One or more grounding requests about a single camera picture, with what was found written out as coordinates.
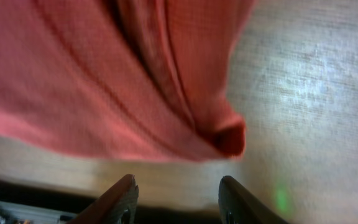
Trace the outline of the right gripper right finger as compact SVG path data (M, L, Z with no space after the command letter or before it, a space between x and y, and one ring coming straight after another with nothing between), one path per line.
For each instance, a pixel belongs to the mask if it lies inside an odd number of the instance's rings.
M218 195L224 224L288 224L230 175L221 179Z

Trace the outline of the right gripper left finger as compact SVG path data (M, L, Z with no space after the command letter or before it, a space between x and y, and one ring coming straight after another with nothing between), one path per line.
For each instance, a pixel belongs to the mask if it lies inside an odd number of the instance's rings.
M67 224L134 224L139 187L127 174Z

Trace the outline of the orange-red printed t-shirt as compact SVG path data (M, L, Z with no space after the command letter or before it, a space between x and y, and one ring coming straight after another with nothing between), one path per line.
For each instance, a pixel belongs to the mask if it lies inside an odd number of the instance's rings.
M0 1L0 136L71 156L240 157L226 98L252 1Z

